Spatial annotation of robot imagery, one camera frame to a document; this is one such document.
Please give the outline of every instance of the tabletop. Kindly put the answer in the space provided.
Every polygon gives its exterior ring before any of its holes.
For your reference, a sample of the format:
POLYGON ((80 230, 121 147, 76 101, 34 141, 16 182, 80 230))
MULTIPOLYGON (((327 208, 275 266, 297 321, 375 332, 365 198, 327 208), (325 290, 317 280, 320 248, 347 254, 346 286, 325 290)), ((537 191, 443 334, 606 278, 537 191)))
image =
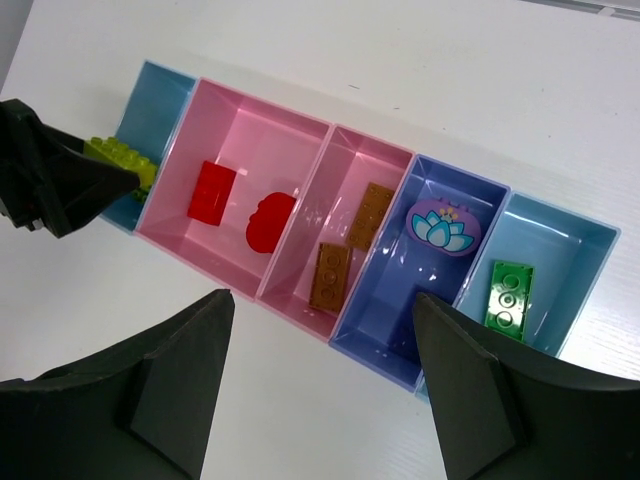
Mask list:
MULTIPOLYGON (((144 59, 622 228, 562 358, 640 379, 640 24, 513 0, 36 0, 2 99, 115 131, 144 59)), ((211 280, 102 220, 0 222, 0 379, 170 317, 211 280)), ((428 405, 257 305, 236 317, 203 479, 445 478, 428 405)))

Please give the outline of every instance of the gray floor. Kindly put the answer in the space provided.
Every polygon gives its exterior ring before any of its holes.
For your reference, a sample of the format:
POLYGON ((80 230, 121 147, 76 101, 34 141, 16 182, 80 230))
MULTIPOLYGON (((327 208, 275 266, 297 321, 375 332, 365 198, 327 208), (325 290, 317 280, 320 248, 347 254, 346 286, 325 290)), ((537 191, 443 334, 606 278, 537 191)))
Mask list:
POLYGON ((33 0, 0 0, 0 92, 9 73, 33 0))

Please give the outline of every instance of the plastic container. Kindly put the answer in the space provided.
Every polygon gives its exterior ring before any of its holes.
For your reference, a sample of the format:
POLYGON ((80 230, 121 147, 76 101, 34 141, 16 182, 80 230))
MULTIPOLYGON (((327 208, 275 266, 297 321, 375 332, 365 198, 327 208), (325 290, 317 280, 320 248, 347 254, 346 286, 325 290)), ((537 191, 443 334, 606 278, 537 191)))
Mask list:
POLYGON ((495 262, 531 265, 535 275, 524 343, 557 357, 619 234, 614 227, 514 194, 456 307, 484 323, 495 262))
MULTIPOLYGON (((195 78, 145 62, 116 138, 160 166, 195 83, 195 78)), ((132 232, 142 208, 142 203, 127 195, 106 209, 103 216, 132 232)))
POLYGON ((428 291, 454 303, 508 191, 506 186, 455 167, 416 157, 331 345, 414 391, 421 373, 411 312, 416 294, 428 291), (482 238, 477 249, 453 256, 412 238, 407 214, 417 202, 430 199, 447 199, 456 209, 468 209, 480 225, 482 238))
MULTIPOLYGON (((258 301, 328 341, 338 314, 309 307, 321 242, 346 246, 369 182, 397 190, 413 153, 345 127, 334 129, 258 301)), ((367 253, 352 249, 347 292, 367 253)))
POLYGON ((200 80, 147 200, 139 234, 253 298, 273 254, 249 246, 249 219, 272 193, 299 197, 329 129, 328 123, 200 80), (187 216, 205 161, 236 172, 219 226, 187 216))

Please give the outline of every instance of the green block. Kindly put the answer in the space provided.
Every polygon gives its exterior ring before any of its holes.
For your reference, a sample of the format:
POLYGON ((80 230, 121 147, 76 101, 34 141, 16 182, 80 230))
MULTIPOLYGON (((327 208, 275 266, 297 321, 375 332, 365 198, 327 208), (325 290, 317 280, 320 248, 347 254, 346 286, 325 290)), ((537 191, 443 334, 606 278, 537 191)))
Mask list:
POLYGON ((519 342, 523 341, 533 286, 533 267, 498 261, 493 266, 491 294, 485 325, 519 342))
POLYGON ((148 191, 156 178, 158 167, 115 137, 109 137, 107 140, 93 137, 90 141, 84 142, 83 153, 98 161, 118 165, 137 173, 140 188, 143 190, 148 191))

